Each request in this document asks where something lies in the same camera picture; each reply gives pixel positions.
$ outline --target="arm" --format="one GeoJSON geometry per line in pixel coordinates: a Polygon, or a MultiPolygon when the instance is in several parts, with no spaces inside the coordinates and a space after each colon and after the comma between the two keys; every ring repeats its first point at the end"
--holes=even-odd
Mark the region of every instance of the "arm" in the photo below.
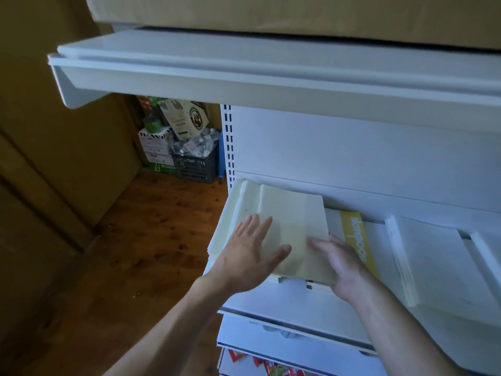
{"type": "Polygon", "coordinates": [[[308,242],[328,255],[338,275],[332,291],[353,307],[390,376],[466,375],[370,273],[351,246],[334,235],[329,241],[309,238],[308,242]]]}
{"type": "Polygon", "coordinates": [[[217,310],[235,293],[254,289],[291,252],[281,246],[269,258],[260,248],[272,218],[260,224],[257,215],[240,223],[211,270],[131,348],[105,376],[177,375],[217,310]]]}

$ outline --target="yellow label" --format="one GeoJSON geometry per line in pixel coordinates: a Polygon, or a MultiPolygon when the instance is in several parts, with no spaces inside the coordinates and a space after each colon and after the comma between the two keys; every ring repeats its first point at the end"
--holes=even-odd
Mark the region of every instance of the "yellow label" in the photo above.
{"type": "Polygon", "coordinates": [[[345,242],[354,247],[358,256],[371,273],[379,279],[379,273],[376,268],[376,263],[372,257],[367,236],[365,235],[362,217],[359,213],[351,213],[348,211],[340,211],[341,223],[343,224],[343,233],[345,242]]]}

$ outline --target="crate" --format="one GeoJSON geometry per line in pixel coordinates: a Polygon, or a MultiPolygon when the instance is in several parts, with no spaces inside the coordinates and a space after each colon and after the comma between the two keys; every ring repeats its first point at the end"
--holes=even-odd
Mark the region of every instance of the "crate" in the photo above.
{"type": "Polygon", "coordinates": [[[197,182],[214,182],[217,174],[218,154],[218,145],[215,145],[212,152],[206,158],[172,154],[177,176],[181,179],[197,182]]]}

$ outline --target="wooden floor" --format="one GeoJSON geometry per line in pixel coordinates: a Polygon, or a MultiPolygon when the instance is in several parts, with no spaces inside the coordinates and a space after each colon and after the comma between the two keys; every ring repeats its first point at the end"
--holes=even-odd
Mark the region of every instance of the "wooden floor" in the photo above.
{"type": "MultiPolygon", "coordinates": [[[[103,217],[86,264],[8,374],[102,375],[202,274],[227,195],[225,180],[203,184],[142,172],[103,217]]],[[[184,375],[218,374],[220,319],[184,375]]]]}

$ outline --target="blue object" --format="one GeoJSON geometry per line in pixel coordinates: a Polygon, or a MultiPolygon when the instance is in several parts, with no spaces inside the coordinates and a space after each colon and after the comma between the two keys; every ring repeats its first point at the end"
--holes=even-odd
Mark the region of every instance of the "blue object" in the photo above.
{"type": "Polygon", "coordinates": [[[222,132],[219,134],[219,177],[226,175],[226,160],[224,158],[224,138],[222,132]]]}

